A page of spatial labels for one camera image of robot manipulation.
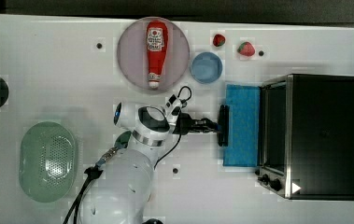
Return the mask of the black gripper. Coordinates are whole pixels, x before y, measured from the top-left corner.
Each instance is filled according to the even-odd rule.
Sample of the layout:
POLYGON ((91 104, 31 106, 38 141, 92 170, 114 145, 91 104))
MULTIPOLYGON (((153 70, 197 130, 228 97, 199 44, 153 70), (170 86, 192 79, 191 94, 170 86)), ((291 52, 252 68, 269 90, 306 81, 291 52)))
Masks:
POLYGON ((217 127, 218 123, 211 119, 193 119, 187 113, 181 113, 177 118, 177 123, 173 134, 186 135, 188 133, 221 133, 221 128, 217 127))

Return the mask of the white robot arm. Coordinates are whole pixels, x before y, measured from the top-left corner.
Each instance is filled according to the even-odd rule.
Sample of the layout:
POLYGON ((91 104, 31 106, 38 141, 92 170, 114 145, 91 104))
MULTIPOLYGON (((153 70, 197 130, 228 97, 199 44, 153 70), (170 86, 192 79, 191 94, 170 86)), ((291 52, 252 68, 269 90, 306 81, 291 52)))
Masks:
POLYGON ((182 109, 187 101, 172 95, 165 105, 121 102, 114 124, 125 130, 94 166, 85 173, 86 188, 73 213, 73 224, 163 224, 144 219, 154 171, 169 152, 171 135, 216 133, 221 146, 228 143, 229 107, 222 105, 219 118, 193 119, 182 109))

